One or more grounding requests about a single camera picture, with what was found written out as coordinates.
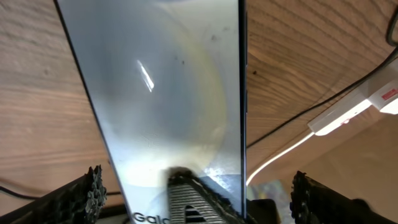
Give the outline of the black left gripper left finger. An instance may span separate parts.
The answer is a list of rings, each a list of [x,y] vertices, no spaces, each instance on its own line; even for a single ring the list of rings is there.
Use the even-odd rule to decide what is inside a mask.
[[[95,223],[106,201],[101,167],[1,216],[1,224]]]

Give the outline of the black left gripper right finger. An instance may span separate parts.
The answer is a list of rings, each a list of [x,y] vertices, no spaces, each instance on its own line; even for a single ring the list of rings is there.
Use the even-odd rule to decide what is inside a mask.
[[[290,211],[296,224],[396,224],[360,198],[349,199],[298,171],[292,181]]]

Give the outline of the Samsung Galaxy smartphone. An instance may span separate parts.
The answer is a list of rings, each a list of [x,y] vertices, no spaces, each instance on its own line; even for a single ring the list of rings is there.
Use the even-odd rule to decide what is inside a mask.
[[[242,223],[244,1],[55,5],[131,221]]]

